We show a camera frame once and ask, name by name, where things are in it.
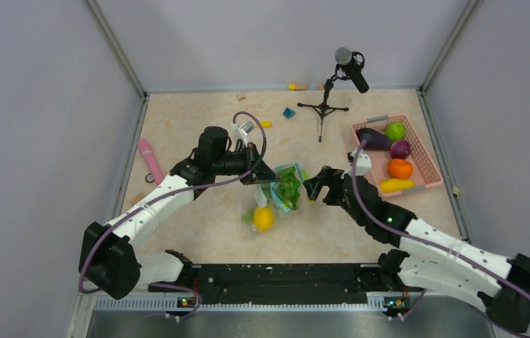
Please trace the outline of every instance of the tripod stand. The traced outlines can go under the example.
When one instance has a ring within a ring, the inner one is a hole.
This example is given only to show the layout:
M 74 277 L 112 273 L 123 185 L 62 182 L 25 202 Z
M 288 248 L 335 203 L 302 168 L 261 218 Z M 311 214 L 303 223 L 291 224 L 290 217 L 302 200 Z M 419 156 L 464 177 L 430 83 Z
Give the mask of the tripod stand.
M 321 142 L 321 136 L 323 134 L 323 119 L 333 113 L 334 111 L 348 111 L 348 107 L 343 107 L 343 108 L 340 108 L 340 107 L 330 107 L 328 104 L 327 104 L 327 98 L 329 97 L 329 92 L 331 91 L 331 89 L 333 88 L 333 82 L 336 81 L 336 80 L 346 80 L 344 77 L 339 77 L 337 72 L 338 72 L 338 67 L 335 68 L 335 71 L 336 71 L 336 74 L 332 75 L 332 77 L 328 78 L 326 81 L 325 81 L 325 84 L 323 85 L 323 102 L 321 102 L 321 104 L 319 105 L 313 105 L 313 104 L 303 104 L 303 103 L 298 103 L 298 106 L 299 107 L 311 107 L 313 108 L 313 110 L 317 113 L 317 115 L 319 115 L 319 117 L 321 118 L 321 127 L 319 128 L 319 142 Z

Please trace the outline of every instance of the white wall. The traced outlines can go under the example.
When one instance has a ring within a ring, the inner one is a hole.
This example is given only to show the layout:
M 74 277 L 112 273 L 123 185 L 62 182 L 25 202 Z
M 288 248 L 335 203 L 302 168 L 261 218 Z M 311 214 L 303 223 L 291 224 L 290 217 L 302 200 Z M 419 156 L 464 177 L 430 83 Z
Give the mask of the white wall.
M 468 1 L 98 2 L 144 88 L 169 92 L 316 87 L 340 46 L 364 54 L 371 86 L 415 87 Z
M 0 337 L 64 336 L 139 109 L 82 1 L 0 1 Z
M 475 243 L 530 256 L 530 1 L 485 1 L 429 92 Z

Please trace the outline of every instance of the yellow block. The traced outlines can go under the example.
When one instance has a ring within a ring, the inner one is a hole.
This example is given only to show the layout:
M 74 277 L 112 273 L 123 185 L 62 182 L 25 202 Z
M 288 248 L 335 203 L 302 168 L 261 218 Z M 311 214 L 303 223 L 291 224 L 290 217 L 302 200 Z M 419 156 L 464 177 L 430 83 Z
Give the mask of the yellow block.
M 309 85 L 304 83 L 290 83 L 288 85 L 288 90 L 307 90 L 309 89 Z

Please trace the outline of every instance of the plastic basket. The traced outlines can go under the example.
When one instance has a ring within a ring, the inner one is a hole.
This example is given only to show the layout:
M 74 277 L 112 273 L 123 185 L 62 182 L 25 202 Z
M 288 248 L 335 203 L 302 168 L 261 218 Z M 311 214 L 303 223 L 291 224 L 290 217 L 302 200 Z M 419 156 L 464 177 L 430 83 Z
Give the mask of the plastic basket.
M 412 163 L 414 171 L 409 180 L 412 180 L 415 184 L 413 188 L 401 190 L 399 192 L 391 192 L 384 194 L 379 189 L 379 182 L 391 178 L 387 171 L 388 162 L 391 160 L 389 151 L 366 151 L 371 158 L 371 178 L 373 184 L 378 188 L 379 194 L 384 197 L 397 196 L 401 194 L 409 194 L 412 192 L 420 192 L 422 190 L 436 187 L 443 183 L 443 177 L 437 168 L 437 165 L 433 162 L 431 155 L 421 142 L 421 138 L 417 131 L 414 130 L 410 120 L 406 115 L 392 115 L 392 116 L 378 116 L 376 118 L 369 118 L 366 121 L 355 123 L 352 125 L 352 135 L 355 141 L 360 144 L 357 137 L 357 130 L 364 127 L 375 129 L 378 132 L 384 133 L 386 125 L 392 122 L 401 122 L 405 128 L 405 139 L 410 143 L 411 154 L 408 156 L 407 161 Z

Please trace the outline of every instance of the beige floor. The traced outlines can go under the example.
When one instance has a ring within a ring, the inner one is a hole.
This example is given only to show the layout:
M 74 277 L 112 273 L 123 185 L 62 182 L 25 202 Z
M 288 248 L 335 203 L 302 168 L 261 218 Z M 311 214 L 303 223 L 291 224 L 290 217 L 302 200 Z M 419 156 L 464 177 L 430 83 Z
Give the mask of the beige floor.
M 298 108 L 296 103 L 318 104 L 323 92 L 247 92 L 247 98 L 240 102 L 235 94 L 151 96 L 141 138 L 152 143 L 164 173 L 189 155 L 206 126 L 229 129 L 232 115 L 240 110 L 273 123 L 266 129 L 268 146 L 264 159 L 272 168 L 298 162 L 312 175 L 323 165 L 345 168 L 345 154 L 355 147 L 350 135 L 351 124 L 398 113 L 410 117 L 427 149 L 433 153 L 413 89 L 377 89 L 366 94 L 356 90 L 333 91 L 329 104 L 349 106 L 350 111 L 338 111 L 326 118 L 322 143 L 317 142 L 319 117 L 310 108 Z M 287 106 L 296 110 L 296 115 L 289 120 L 282 116 Z M 250 138 L 260 146 L 258 132 L 253 132 Z M 124 209 L 155 187 L 144 181 L 148 172 L 137 153 Z M 304 194 L 299 211 L 277 222 L 268 232 L 253 232 L 240 221 L 253 192 L 254 187 L 240 183 L 207 190 L 170 217 L 143 246 L 142 254 L 175 249 L 195 263 L 345 263 L 375 262 L 379 254 L 390 248 L 375 242 L 340 208 L 325 206 L 320 201 L 309 203 Z M 414 211 L 452 236 L 460 235 L 444 186 L 397 196 L 390 201 Z

